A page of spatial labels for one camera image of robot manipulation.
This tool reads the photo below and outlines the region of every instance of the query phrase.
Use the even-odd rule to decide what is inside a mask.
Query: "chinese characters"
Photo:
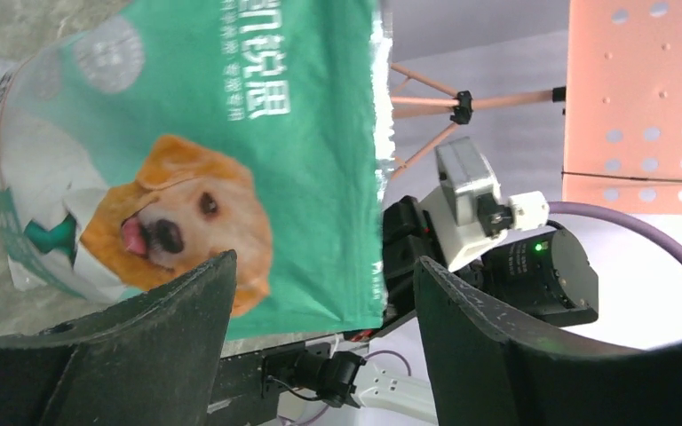
[[[229,121],[291,112],[283,78],[281,0],[222,0],[224,90]]]

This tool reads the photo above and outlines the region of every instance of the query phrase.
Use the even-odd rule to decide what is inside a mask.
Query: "dog food bag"
[[[379,326],[384,16],[377,0],[135,0],[0,60],[15,287],[113,304],[233,249],[230,340]]]

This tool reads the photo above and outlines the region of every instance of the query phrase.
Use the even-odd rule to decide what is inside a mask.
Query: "dog ear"
[[[252,187],[252,174],[235,159],[185,138],[163,135],[139,169],[135,180],[147,190],[160,190],[193,178],[215,177]]]
[[[241,317],[258,306],[268,296],[270,296],[270,290],[267,280],[251,283],[248,287],[237,286],[231,318]]]

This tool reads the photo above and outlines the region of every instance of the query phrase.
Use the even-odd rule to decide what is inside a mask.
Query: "perforated panel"
[[[572,0],[563,197],[682,214],[682,0]]]

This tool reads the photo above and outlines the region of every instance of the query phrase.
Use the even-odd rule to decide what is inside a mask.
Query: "white ceiling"
[[[388,0],[393,60],[422,58],[568,28],[569,0]]]

